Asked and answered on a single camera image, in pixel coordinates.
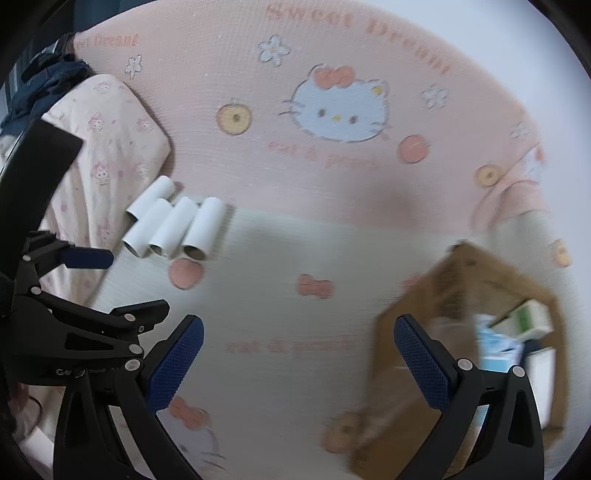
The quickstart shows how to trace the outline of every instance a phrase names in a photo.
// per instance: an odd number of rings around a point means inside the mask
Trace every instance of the brown cardboard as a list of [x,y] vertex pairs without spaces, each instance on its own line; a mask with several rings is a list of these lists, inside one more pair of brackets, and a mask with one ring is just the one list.
[[[519,274],[515,267],[472,244],[454,246],[446,259],[377,318],[372,378],[402,362],[392,341],[398,316],[411,313],[424,327],[435,317],[451,317],[465,320],[466,327],[471,327],[473,332],[475,313],[488,313],[502,320],[529,299],[536,299],[549,307],[554,326],[554,332],[541,341],[544,347],[556,349],[550,425],[542,432],[544,447],[548,448],[560,436],[564,426],[568,387],[563,318],[558,300],[550,290]],[[456,358],[470,358],[478,364],[474,336],[472,341],[451,353]],[[365,480],[395,478],[417,452],[438,417],[439,412],[430,409],[422,397],[411,403],[380,436],[353,453],[351,470]],[[448,470],[449,475],[463,467],[475,436],[476,432],[471,429]]]

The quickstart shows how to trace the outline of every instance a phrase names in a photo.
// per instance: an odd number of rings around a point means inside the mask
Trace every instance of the dark blue cloth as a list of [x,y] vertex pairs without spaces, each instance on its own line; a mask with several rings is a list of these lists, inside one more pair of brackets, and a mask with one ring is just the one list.
[[88,64],[75,61],[74,55],[66,54],[57,63],[49,64],[31,76],[8,105],[8,114],[0,124],[2,135],[17,136],[22,133],[30,122],[41,118],[88,74]]
[[526,340],[523,344],[523,353],[521,354],[519,366],[525,368],[525,360],[527,359],[527,356],[538,350],[542,350],[542,345],[538,340]]

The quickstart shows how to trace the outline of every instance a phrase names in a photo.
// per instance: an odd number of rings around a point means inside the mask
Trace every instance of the white cardboard tube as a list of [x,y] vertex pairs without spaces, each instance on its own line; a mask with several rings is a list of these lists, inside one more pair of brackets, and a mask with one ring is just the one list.
[[140,220],[156,199],[167,199],[173,193],[173,181],[169,177],[161,175],[129,205],[126,211]]
[[156,199],[148,211],[123,237],[124,245],[137,257],[143,257],[150,247],[150,239],[172,210],[168,200]]
[[182,197],[150,239],[150,248],[158,255],[170,257],[181,244],[196,213],[195,202]]
[[206,198],[183,239],[183,253],[194,260],[205,260],[211,253],[225,214],[225,203],[215,197]]

